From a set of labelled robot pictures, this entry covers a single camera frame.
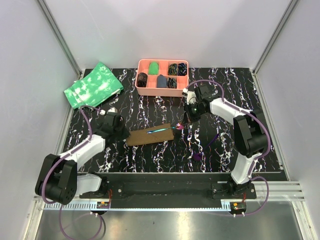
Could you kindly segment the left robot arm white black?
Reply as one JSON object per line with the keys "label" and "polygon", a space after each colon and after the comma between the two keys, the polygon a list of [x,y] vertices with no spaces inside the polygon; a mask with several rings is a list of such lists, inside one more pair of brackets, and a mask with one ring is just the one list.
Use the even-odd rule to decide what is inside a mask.
{"label": "left robot arm white black", "polygon": [[48,204],[69,204],[75,196],[92,193],[103,198],[108,193],[107,178],[98,173],[78,175],[78,170],[95,155],[115,142],[127,139],[130,132],[123,117],[115,112],[105,114],[104,122],[82,143],[60,155],[48,154],[35,185],[35,194]]}

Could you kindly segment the brown cloth napkin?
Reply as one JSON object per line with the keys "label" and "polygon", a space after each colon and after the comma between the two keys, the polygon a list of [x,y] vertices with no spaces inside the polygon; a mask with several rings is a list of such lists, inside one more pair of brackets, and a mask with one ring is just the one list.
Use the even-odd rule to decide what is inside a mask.
{"label": "brown cloth napkin", "polygon": [[161,143],[165,141],[172,141],[174,139],[173,130],[165,130],[161,132],[156,132],[152,134],[148,134],[147,131],[158,130],[162,128],[169,128],[171,127],[170,123],[134,130],[130,132],[130,136],[126,139],[126,144],[128,146],[140,146],[140,145],[147,145],[147,144],[154,144],[154,143]]}

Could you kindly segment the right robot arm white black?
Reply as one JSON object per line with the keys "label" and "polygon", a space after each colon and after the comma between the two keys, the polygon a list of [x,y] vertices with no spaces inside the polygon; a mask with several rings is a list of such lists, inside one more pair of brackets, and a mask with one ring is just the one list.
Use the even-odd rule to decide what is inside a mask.
{"label": "right robot arm white black", "polygon": [[207,113],[217,115],[233,126],[234,144],[238,152],[226,191],[232,198],[239,198],[251,182],[253,167],[259,158],[268,154],[271,138],[263,122],[263,114],[245,110],[227,101],[223,96],[213,96],[207,86],[196,86],[194,90],[184,88],[184,126],[197,122]]}

